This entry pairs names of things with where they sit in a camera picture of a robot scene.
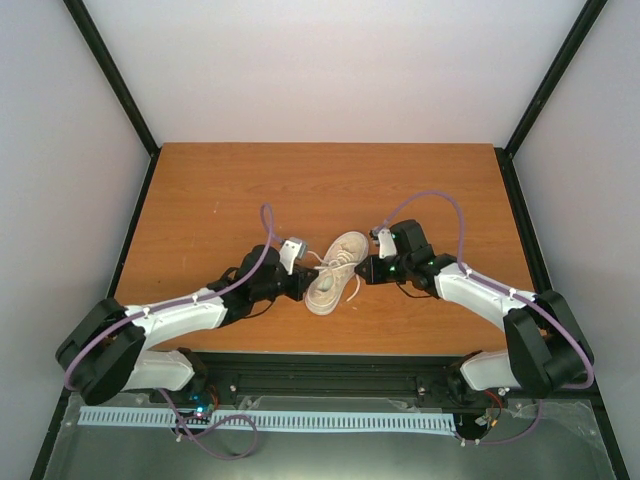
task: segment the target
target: shoelace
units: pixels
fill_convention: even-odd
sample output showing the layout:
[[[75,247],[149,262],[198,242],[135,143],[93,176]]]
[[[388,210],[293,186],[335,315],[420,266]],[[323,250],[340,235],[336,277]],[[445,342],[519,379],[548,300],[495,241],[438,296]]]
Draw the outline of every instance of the shoelace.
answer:
[[[311,255],[316,257],[318,259],[318,261],[320,262],[320,264],[321,264],[321,265],[319,265],[317,267],[313,267],[313,268],[315,268],[316,270],[320,270],[321,272],[324,272],[324,271],[328,270],[329,273],[331,273],[331,279],[334,282],[336,281],[335,270],[338,270],[338,269],[343,268],[343,267],[348,267],[348,266],[355,267],[358,264],[358,262],[354,262],[353,253],[348,252],[346,250],[340,250],[336,254],[336,258],[334,258],[330,262],[325,262],[322,258],[320,258],[320,255],[318,255],[313,250],[309,250],[307,253],[310,253]],[[349,296],[349,298],[347,298],[347,300],[346,300],[347,302],[350,302],[351,300],[353,300],[353,298],[360,291],[360,277],[358,275],[355,275],[355,277],[356,277],[356,290]]]

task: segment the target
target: wooden tabletop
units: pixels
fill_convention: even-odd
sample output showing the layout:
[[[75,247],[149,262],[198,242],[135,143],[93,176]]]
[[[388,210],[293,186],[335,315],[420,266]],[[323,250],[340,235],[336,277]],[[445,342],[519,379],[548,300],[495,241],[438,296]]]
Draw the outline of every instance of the wooden tabletop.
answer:
[[[467,223],[464,259],[472,268],[532,288],[491,145],[165,144],[116,298],[125,305],[170,299],[239,266],[265,241],[263,202],[273,205],[280,236],[302,238],[324,256],[342,233],[367,234],[425,189],[445,191],[460,203]],[[455,255],[458,224],[445,200],[417,200],[396,220],[408,218],[422,224],[436,253]],[[445,355],[505,346],[502,332],[457,305],[411,299],[395,285],[364,284],[345,303],[354,288],[355,280],[328,316],[281,297],[260,317],[162,348]]]

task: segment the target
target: white sneaker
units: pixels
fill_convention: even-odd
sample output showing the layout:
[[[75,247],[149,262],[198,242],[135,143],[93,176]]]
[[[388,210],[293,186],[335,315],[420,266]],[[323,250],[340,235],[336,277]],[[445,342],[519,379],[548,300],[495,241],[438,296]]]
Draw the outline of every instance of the white sneaker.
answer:
[[[342,291],[355,275],[354,268],[369,253],[369,240],[360,232],[347,232],[327,250],[324,259],[315,252],[309,252],[321,261],[316,267],[320,270],[318,278],[309,286],[304,297],[307,308],[316,315],[328,315],[335,310],[342,296]],[[356,291],[347,299],[351,300],[360,289],[360,279],[356,277]]]

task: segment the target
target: black bracket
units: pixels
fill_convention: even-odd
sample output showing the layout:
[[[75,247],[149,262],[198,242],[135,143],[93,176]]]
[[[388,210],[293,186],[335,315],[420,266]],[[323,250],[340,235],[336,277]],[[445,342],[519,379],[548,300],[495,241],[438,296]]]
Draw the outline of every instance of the black bracket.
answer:
[[[114,322],[124,318],[124,307],[115,299],[101,300],[71,332],[56,351],[56,360],[66,370],[87,343]],[[144,329],[128,324],[106,338],[82,359],[71,383],[87,405],[98,405],[126,385],[145,341]]]

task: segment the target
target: wooden table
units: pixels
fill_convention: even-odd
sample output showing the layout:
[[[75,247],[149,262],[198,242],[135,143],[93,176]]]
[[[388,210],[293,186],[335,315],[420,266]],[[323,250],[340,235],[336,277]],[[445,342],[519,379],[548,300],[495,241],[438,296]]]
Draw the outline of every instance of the wooden table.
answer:
[[[273,205],[280,236],[303,238],[323,256],[340,234],[367,234],[425,189],[445,191],[460,203],[469,265],[532,288],[491,145],[187,143],[162,149],[116,298],[123,304],[169,299],[238,266],[265,241],[263,202]],[[445,200],[413,202],[396,220],[407,218],[422,224],[436,253],[455,255],[457,219]],[[282,297],[265,315],[162,347],[446,355],[505,345],[502,332],[457,305],[407,298],[395,285],[363,285],[345,303],[354,288],[352,281],[328,316]]]

